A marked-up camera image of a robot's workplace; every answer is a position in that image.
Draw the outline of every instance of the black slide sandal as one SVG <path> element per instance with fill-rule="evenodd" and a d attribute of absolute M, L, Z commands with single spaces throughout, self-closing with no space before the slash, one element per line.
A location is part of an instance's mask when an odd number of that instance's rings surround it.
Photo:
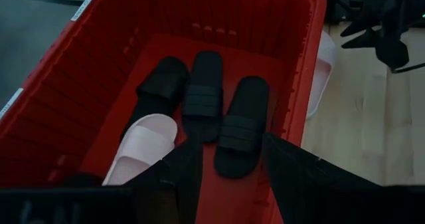
<path fill-rule="evenodd" d="M 149 114 L 164 114 L 172 116 L 184 96 L 185 87 L 189 81 L 189 71 L 178 58 L 167 56 L 137 87 L 139 97 L 128 120 L 121 140 L 128 128 L 140 118 Z"/>
<path fill-rule="evenodd" d="M 266 129 L 269 86 L 257 76 L 243 78 L 223 118 L 214 156 L 219 175 L 242 178 L 257 166 Z"/>
<path fill-rule="evenodd" d="M 201 133 L 202 142 L 218 138 L 222 117 L 222 58 L 214 51 L 195 57 L 191 81 L 183 101 L 182 121 L 186 135 Z"/>

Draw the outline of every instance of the slide sandal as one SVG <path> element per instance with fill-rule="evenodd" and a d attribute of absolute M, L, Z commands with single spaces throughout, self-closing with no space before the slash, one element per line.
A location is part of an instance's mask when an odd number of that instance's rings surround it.
<path fill-rule="evenodd" d="M 137 87 L 136 93 L 139 98 L 121 134 L 121 139 L 134 122 L 146 115 L 172 116 L 183 99 L 188 80 L 189 71 L 178 58 L 167 56 L 161 59 Z"/>
<path fill-rule="evenodd" d="M 186 135 L 202 132 L 202 142 L 218 138 L 222 116 L 222 58 L 214 51 L 195 57 L 191 81 L 183 100 L 182 122 Z"/>
<path fill-rule="evenodd" d="M 122 185 L 174 149 L 175 121 L 150 114 L 134 122 L 124 135 L 103 185 Z"/>
<path fill-rule="evenodd" d="M 219 175 L 242 178 L 260 159 L 262 135 L 266 129 L 269 87 L 257 76 L 243 78 L 223 118 L 214 156 Z"/>

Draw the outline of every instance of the pink slide sandal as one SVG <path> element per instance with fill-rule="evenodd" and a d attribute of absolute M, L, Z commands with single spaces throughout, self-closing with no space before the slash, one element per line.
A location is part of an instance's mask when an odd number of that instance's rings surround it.
<path fill-rule="evenodd" d="M 103 185 L 122 185 L 164 158 L 174 149 L 175 121 L 150 114 L 134 122 L 124 135 Z"/>

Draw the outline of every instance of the black sandal strap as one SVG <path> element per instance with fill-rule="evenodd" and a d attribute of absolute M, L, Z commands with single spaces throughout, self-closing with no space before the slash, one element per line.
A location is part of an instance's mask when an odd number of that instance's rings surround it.
<path fill-rule="evenodd" d="M 218 146 L 241 152 L 257 152 L 265 124 L 240 116 L 225 116 Z"/>
<path fill-rule="evenodd" d="M 222 110 L 222 88 L 189 85 L 183 102 L 182 115 L 219 117 Z"/>
<path fill-rule="evenodd" d="M 177 101 L 187 79 L 178 74 L 163 73 L 149 75 L 138 87 L 137 95 L 142 92 L 162 96 L 168 100 Z"/>

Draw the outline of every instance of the gray floor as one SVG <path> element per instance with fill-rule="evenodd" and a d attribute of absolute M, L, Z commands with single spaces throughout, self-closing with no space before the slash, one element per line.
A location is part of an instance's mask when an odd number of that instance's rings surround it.
<path fill-rule="evenodd" d="M 77 9 L 40 1 L 0 0 L 0 109 Z"/>

